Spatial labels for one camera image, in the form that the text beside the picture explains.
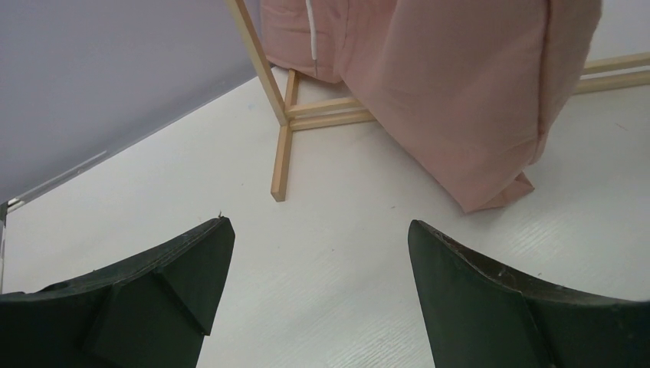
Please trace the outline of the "pink shorts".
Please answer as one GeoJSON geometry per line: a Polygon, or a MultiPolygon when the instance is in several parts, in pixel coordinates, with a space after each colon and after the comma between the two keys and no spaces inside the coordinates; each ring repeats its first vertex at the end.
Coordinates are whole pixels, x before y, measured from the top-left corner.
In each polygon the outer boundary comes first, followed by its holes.
{"type": "MultiPolygon", "coordinates": [[[[600,1],[312,1],[318,79],[342,82],[466,212],[533,191],[600,1]]],[[[313,76],[305,1],[263,1],[268,60],[313,76]]]]}

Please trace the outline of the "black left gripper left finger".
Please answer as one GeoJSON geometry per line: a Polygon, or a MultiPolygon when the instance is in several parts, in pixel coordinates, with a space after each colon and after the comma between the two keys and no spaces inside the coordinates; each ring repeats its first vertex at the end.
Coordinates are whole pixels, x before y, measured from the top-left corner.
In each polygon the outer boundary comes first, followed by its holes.
{"type": "Polygon", "coordinates": [[[3,367],[194,367],[235,244],[226,217],[33,293],[1,296],[3,367]]]}

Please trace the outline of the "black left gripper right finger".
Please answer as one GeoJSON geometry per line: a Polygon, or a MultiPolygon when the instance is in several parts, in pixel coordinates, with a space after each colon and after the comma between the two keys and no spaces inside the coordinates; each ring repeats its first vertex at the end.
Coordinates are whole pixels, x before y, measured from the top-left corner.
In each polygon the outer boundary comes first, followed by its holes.
{"type": "Polygon", "coordinates": [[[409,256],[437,367],[647,367],[649,303],[536,278],[414,220],[409,256]]]}

